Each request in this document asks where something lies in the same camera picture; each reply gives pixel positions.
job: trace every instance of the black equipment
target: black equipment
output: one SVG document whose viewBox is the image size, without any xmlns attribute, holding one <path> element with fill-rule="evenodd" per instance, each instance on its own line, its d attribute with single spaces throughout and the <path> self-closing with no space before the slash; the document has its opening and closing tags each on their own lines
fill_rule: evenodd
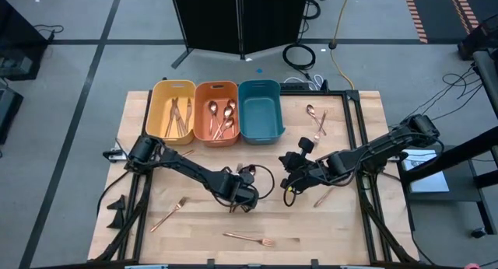
<svg viewBox="0 0 498 269">
<path fill-rule="evenodd" d="M 0 77 L 35 79 L 53 37 L 46 40 L 6 0 L 0 0 Z"/>
<path fill-rule="evenodd" d="M 174 169 L 197 180 L 220 204 L 224 203 L 218 199 L 230 202 L 230 205 L 224 204 L 226 207 L 241 206 L 245 211 L 250 211 L 258 203 L 258 191 L 251 186 L 254 176 L 247 170 L 232 173 L 229 167 L 225 167 L 221 171 L 211 171 L 166 147 L 160 139 L 139 137 L 124 168 L 132 173 L 143 174 L 156 167 Z"/>
<path fill-rule="evenodd" d="M 0 89 L 0 145 L 5 143 L 23 97 L 10 88 Z"/>
<path fill-rule="evenodd" d="M 490 47 L 498 47 L 498 14 L 484 20 L 462 42 L 458 54 L 462 60 L 472 59 L 472 54 Z"/>
<path fill-rule="evenodd" d="M 245 54 L 295 43 L 307 0 L 173 0 L 187 52 Z"/>
<path fill-rule="evenodd" d="M 399 155 L 410 146 L 425 148 L 432 145 L 439 135 L 432 121 L 418 114 L 403 120 L 392 132 L 359 148 L 333 152 L 315 161 L 306 159 L 306 154 L 313 150 L 313 142 L 301 138 L 299 147 L 303 151 L 300 154 L 287 152 L 285 156 L 279 157 L 290 173 L 280 187 L 295 196 L 318 184 L 340 186 L 341 181 L 356 171 L 376 175 L 382 171 L 388 158 Z"/>
</svg>

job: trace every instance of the metal frame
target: metal frame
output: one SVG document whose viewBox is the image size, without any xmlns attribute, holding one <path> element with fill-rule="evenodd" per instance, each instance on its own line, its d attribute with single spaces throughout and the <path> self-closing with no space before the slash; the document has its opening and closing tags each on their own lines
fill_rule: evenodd
<svg viewBox="0 0 498 269">
<path fill-rule="evenodd" d="M 151 93 L 149 91 L 149 98 L 147 100 L 147 109 L 149 109 L 150 105 L 150 97 Z M 359 125 L 359 134 L 361 137 L 362 143 L 368 142 L 367 136 L 366 136 L 366 128 L 365 128 L 365 122 L 363 119 L 363 111 L 361 108 L 361 103 L 359 99 L 359 93 L 356 90 L 346 90 L 346 91 L 330 91 L 328 90 L 328 83 L 327 81 L 324 82 L 324 85 L 322 86 L 321 90 L 318 91 L 311 91 L 311 90 L 288 90 L 285 87 L 283 87 L 281 93 L 281 96 L 339 96 L 342 98 L 342 105 L 344 106 L 344 114 L 345 114 L 345 122 L 346 122 L 346 127 L 348 131 L 348 136 L 349 136 L 349 144 L 351 148 L 356 147 L 356 139 L 354 135 L 354 127 L 352 124 L 352 118 L 351 118 L 351 109 L 349 107 L 349 101 L 353 101 L 353 104 L 355 106 L 355 112 L 358 120 L 358 125 Z M 147 112 L 144 117 L 144 126 L 145 126 L 145 121 L 147 119 Z M 126 243 L 128 241 L 128 237 L 122 240 L 122 244 L 119 245 L 119 253 L 117 255 L 117 260 L 110 260 L 108 259 L 107 261 L 92 261 L 86 264 L 71 264 L 71 265 L 63 265 L 60 267 L 54 267 L 54 268 L 59 268 L 59 269 L 70 269 L 70 268 L 80 268 L 80 267 L 88 267 L 88 268 L 123 268 L 125 265 L 139 265 L 139 258 L 140 258 L 140 251 L 142 248 L 142 239 L 143 239 L 143 233 L 144 233 L 144 226 L 145 226 L 145 220 L 146 220 L 146 213 L 147 213 L 147 205 L 149 202 L 149 193 L 151 190 L 152 186 L 152 178 L 153 174 L 147 174 L 144 176 L 145 177 L 145 183 L 144 183 L 144 193 L 142 196 L 145 196 L 145 204 L 142 204 L 141 206 L 137 205 L 137 208 L 142 208 L 142 212 L 139 217 L 139 227 L 137 228 L 137 234 L 136 234 L 136 239 L 135 239 L 135 246 L 133 249 L 133 256 L 131 260 L 125 260 L 125 252 L 126 252 Z M 132 206 L 135 203 L 135 197 L 137 194 L 138 186 L 139 186 L 139 181 L 140 181 L 140 176 L 134 175 L 133 180 L 132 180 L 132 185 L 130 189 L 130 198 L 128 199 L 128 206 Z M 381 244 L 382 244 L 382 251 L 384 254 L 384 260 L 378 260 L 376 253 L 375 253 L 375 245 L 374 245 L 374 236 L 372 233 L 372 227 L 370 224 L 370 220 L 380 220 L 384 222 L 384 218 L 382 215 L 382 210 L 381 210 L 381 200 L 379 197 L 377 185 L 372 184 L 373 182 L 370 181 L 370 190 L 371 190 L 371 195 L 373 199 L 373 206 L 375 209 L 375 214 L 377 215 L 376 218 L 372 217 L 371 215 L 368 215 L 366 211 L 362 209 L 362 220 L 363 220 L 363 230 L 365 233 L 365 240 L 366 240 L 366 248 L 368 250 L 368 256 L 370 260 L 370 265 L 367 266 L 382 266 L 385 268 L 427 268 L 427 269 L 432 269 L 432 268 L 438 268 L 438 269 L 444 269 L 444 268 L 454 268 L 454 267 L 439 267 L 439 266 L 434 266 L 434 265 L 424 265 L 424 264 L 407 264 L 407 263 L 393 263 L 391 259 L 391 251 L 389 248 L 389 245 L 386 241 L 386 237 L 383 237 L 381 235 Z M 361 176 L 356 175 L 356 186 L 358 188 L 360 200 L 363 200 L 366 195 L 364 194 L 363 190 L 365 189 L 364 184 L 363 184 L 363 179 Z M 125 222 L 125 227 L 127 224 L 131 223 L 132 225 L 135 224 L 134 221 L 131 221 L 130 219 L 133 219 L 132 213 L 136 210 L 133 209 L 131 210 L 128 207 L 127 213 L 126 213 L 126 222 Z M 208 269 L 214 269 L 215 267 L 215 261 L 213 259 L 207 260 L 205 265 L 202 264 L 192 264 L 192 265 L 187 265 L 187 264 L 168 264 L 168 268 L 183 268 L 183 269 L 188 269 L 188 268 L 199 268 L 206 266 Z M 226 268 L 226 269 L 231 269 L 231 268 L 242 268 L 242 267 L 247 267 L 247 268 L 266 268 L 266 269 L 272 269 L 272 268 L 294 268 L 294 269 L 300 269 L 300 268 L 312 268 L 312 269 L 318 269 L 318 268 L 347 268 L 348 266 L 344 265 L 328 265 L 328 266 L 321 266 L 318 263 L 318 260 L 311 260 L 310 265 L 262 265 L 262 264 L 246 264 L 246 265 L 239 265 L 239 264 L 234 264 L 234 265 L 216 265 L 217 268 Z"/>
</svg>

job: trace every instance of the cutlery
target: cutlery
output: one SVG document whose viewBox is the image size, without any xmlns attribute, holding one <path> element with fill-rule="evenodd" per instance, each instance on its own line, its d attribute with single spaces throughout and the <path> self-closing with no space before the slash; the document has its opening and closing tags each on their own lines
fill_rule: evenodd
<svg viewBox="0 0 498 269">
<path fill-rule="evenodd" d="M 177 118 L 177 126 L 179 127 L 178 134 L 180 135 L 180 137 L 182 137 L 182 136 L 186 135 L 186 133 L 185 133 L 186 129 L 185 129 L 184 121 L 181 119 L 180 109 L 178 109 L 178 104 L 176 105 L 176 107 L 174 109 L 174 115 Z"/>
<path fill-rule="evenodd" d="M 306 112 L 314 119 L 317 125 L 320 126 L 320 122 L 318 121 L 317 116 L 314 115 L 314 107 L 311 105 L 307 105 Z M 324 128 L 322 128 L 321 131 L 324 133 L 324 136 L 327 136 L 327 133 L 325 133 Z"/>
<path fill-rule="evenodd" d="M 233 109 L 232 107 L 228 106 L 225 107 L 225 110 L 223 111 L 223 122 L 218 125 L 218 129 L 215 132 L 215 135 L 212 137 L 213 140 L 216 139 L 216 136 L 219 132 L 221 132 L 221 127 L 226 123 L 226 121 L 231 118 L 233 115 Z"/>
<path fill-rule="evenodd" d="M 215 138 L 215 140 L 223 137 L 223 132 L 226 131 L 226 129 L 228 128 L 231 128 L 233 126 L 233 117 L 229 117 L 226 121 L 225 121 L 225 127 L 222 131 L 219 132 L 219 135 L 218 137 Z"/>
<path fill-rule="evenodd" d="M 169 218 L 174 212 L 178 211 L 185 205 L 185 201 L 187 201 L 186 197 L 181 198 L 181 200 L 174 206 L 174 209 L 170 211 L 169 214 L 167 214 L 163 219 L 161 219 L 159 222 L 157 222 L 151 229 L 150 232 L 154 232 L 160 225 L 163 224 L 163 222 Z"/>
<path fill-rule="evenodd" d="M 321 117 L 321 123 L 320 123 L 320 127 L 318 128 L 318 132 L 313 137 L 313 143 L 315 145 L 318 145 L 318 142 L 320 141 L 320 133 L 321 133 L 321 130 L 323 130 L 324 122 L 325 122 L 325 116 L 327 115 L 327 112 L 328 112 L 327 110 L 324 110 L 324 115 Z"/>
<path fill-rule="evenodd" d="M 228 100 L 228 102 L 226 102 L 226 105 L 230 106 L 233 109 L 233 111 L 235 111 L 236 104 L 234 99 Z M 233 136 L 235 136 L 235 126 L 232 127 L 232 137 Z"/>
<path fill-rule="evenodd" d="M 256 243 L 260 243 L 263 246 L 275 246 L 275 241 L 273 241 L 272 239 L 266 239 L 266 238 L 255 239 L 255 238 L 251 238 L 251 237 L 247 237 L 247 236 L 233 234 L 230 232 L 224 232 L 223 235 L 227 236 L 227 237 L 232 237 L 232 238 L 245 239 L 247 241 L 254 241 Z"/>
<path fill-rule="evenodd" d="M 177 101 L 178 101 L 177 98 L 173 98 L 171 100 L 170 121 L 168 121 L 168 127 L 166 128 L 166 134 L 165 134 L 166 137 L 168 137 L 171 132 L 171 125 L 173 124 L 173 118 L 174 118 L 174 109 L 176 108 Z"/>
<path fill-rule="evenodd" d="M 218 113 L 218 104 L 215 101 L 211 101 L 208 104 L 209 111 L 211 112 L 211 123 L 209 124 L 209 136 L 212 134 L 212 120 L 216 119 L 216 123 L 219 125 L 218 118 L 216 114 Z"/>
<path fill-rule="evenodd" d="M 330 193 L 332 192 L 332 190 L 334 189 L 334 187 L 329 187 L 327 192 L 325 192 L 321 197 L 320 199 L 318 199 L 318 201 L 313 205 L 313 208 L 318 208 L 318 206 L 321 205 L 321 203 L 323 203 L 325 201 L 325 199 L 327 199 L 328 195 L 330 195 Z"/>
<path fill-rule="evenodd" d="M 185 129 L 187 130 L 187 133 L 189 132 L 188 121 L 190 120 L 190 116 L 191 115 L 192 115 L 192 103 L 190 101 L 190 97 L 188 97 L 188 101 L 187 101 L 187 118 L 185 119 Z"/>
</svg>

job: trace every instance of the wooden tabletop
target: wooden tabletop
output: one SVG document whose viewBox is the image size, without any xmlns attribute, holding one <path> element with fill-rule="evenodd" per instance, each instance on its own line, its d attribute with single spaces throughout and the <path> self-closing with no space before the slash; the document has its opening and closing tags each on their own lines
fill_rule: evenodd
<svg viewBox="0 0 498 269">
<path fill-rule="evenodd" d="M 373 140 L 388 132 L 381 97 L 379 92 L 360 92 L 360 97 L 368 138 Z M 146 100 L 147 92 L 128 93 L 117 134 L 125 150 L 133 146 L 141 132 Z M 235 169 L 239 162 L 244 165 L 253 163 L 267 166 L 275 175 L 276 186 L 272 194 L 260 200 L 256 209 L 247 214 L 229 214 L 227 208 L 214 201 L 200 183 L 171 169 L 156 169 L 140 263 L 205 264 L 209 258 L 214 258 L 216 264 L 310 264 L 311 259 L 318 259 L 323 265 L 369 263 L 355 181 L 347 187 L 333 187 L 334 190 L 319 208 L 314 208 L 313 205 L 329 187 L 318 186 L 306 190 L 290 208 L 283 204 L 283 189 L 279 187 L 287 173 L 277 159 L 278 156 L 285 155 L 287 151 L 299 151 L 299 139 L 303 136 L 313 138 L 316 133 L 317 125 L 305 112 L 307 104 L 315 107 L 319 117 L 323 110 L 328 110 L 324 123 L 328 134 L 321 137 L 320 144 L 308 159 L 350 148 L 341 97 L 282 96 L 281 103 L 286 131 L 276 145 L 253 146 L 239 140 L 228 148 L 206 148 L 199 141 L 174 147 L 179 153 L 194 149 L 195 152 L 188 158 L 212 170 L 219 170 L 224 166 Z M 352 102 L 350 108 L 356 140 L 360 142 Z M 110 165 L 107 185 L 124 172 L 123 165 L 122 162 Z M 388 164 L 386 172 L 398 175 L 392 164 Z M 107 210 L 105 206 L 116 201 L 121 194 L 128 196 L 131 181 L 132 176 L 124 178 L 103 199 L 89 258 L 101 254 L 115 237 L 117 230 L 106 228 L 112 222 L 115 211 Z M 266 193 L 270 183 L 269 175 L 258 169 L 254 185 L 260 194 Z M 418 258 L 411 238 L 401 184 L 380 175 L 378 190 L 387 227 L 407 252 Z M 189 197 L 185 206 L 155 232 L 150 232 L 153 225 L 183 196 Z M 382 260 L 379 235 L 373 223 L 372 228 L 377 259 Z M 223 232 L 266 237 L 275 240 L 276 247 L 268 248 L 225 237 Z M 136 223 L 131 230 L 126 254 L 128 258 L 132 256 L 135 234 Z"/>
</svg>

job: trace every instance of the spoon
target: spoon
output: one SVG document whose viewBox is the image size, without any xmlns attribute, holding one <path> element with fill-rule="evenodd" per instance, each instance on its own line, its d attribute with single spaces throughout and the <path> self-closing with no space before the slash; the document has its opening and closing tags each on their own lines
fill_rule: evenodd
<svg viewBox="0 0 498 269">
<path fill-rule="evenodd" d="M 313 137 L 313 143 L 315 145 L 318 145 L 318 142 L 320 141 L 320 133 L 321 133 L 321 130 L 324 128 L 324 122 L 325 122 L 325 116 L 327 115 L 327 110 L 324 110 L 324 115 L 321 117 L 321 122 L 320 122 L 320 128 L 318 128 L 318 132 L 317 134 L 314 135 Z"/>
<path fill-rule="evenodd" d="M 216 137 L 216 139 L 220 138 L 223 136 L 223 132 L 228 129 L 228 128 L 231 128 L 233 126 L 233 117 L 229 117 L 226 121 L 225 121 L 225 127 L 224 129 L 221 131 L 221 133 L 218 135 L 218 137 Z"/>
<path fill-rule="evenodd" d="M 228 118 L 232 117 L 232 115 L 233 115 L 233 108 L 230 107 L 230 106 L 225 107 L 225 110 L 223 111 L 223 116 L 224 116 L 223 117 L 223 122 L 218 125 L 218 130 L 216 130 L 215 135 L 213 137 L 213 140 L 215 140 L 216 139 L 215 136 L 219 132 L 221 132 L 221 126 L 222 126 L 222 124 L 225 123 L 228 120 Z"/>
<path fill-rule="evenodd" d="M 209 111 L 211 112 L 211 123 L 209 124 L 209 135 L 212 134 L 212 120 L 216 119 L 216 123 L 218 123 L 218 119 L 216 118 L 216 114 L 218 113 L 218 104 L 215 101 L 211 101 L 208 104 Z"/>
<path fill-rule="evenodd" d="M 320 126 L 320 121 L 318 121 L 317 119 L 317 116 L 314 115 L 314 108 L 313 106 L 311 105 L 307 105 L 306 106 L 306 112 L 312 117 L 314 118 L 314 122 L 317 123 L 318 126 Z M 324 133 L 324 136 L 327 136 L 327 133 L 325 133 L 325 130 L 324 128 L 321 129 L 321 131 Z"/>
<path fill-rule="evenodd" d="M 233 99 L 228 100 L 228 102 L 226 102 L 226 105 L 230 106 L 233 110 L 235 110 L 235 106 L 236 106 L 235 100 L 233 100 Z M 235 135 L 235 126 L 232 127 L 232 136 L 234 136 L 234 135 Z"/>
</svg>

